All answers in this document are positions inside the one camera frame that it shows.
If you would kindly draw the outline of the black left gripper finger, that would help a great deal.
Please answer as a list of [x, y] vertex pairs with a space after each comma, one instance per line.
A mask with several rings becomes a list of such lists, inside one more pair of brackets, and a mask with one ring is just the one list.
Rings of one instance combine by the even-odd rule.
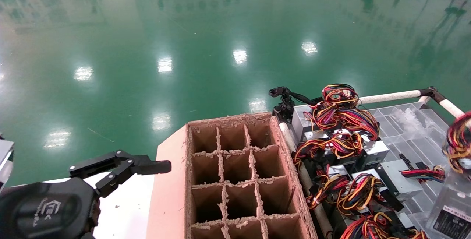
[[123, 150], [116, 150], [71, 166], [69, 177], [84, 180], [107, 172], [108, 174], [95, 184], [96, 192], [105, 198], [134, 174], [165, 174], [171, 169], [172, 165], [168, 160], [153, 161], [148, 155], [131, 155]]

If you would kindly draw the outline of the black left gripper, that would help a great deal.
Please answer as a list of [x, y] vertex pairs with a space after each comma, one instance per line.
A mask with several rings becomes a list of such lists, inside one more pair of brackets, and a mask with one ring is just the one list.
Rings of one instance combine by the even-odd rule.
[[99, 194], [79, 178], [6, 188], [0, 199], [2, 239], [95, 239]]

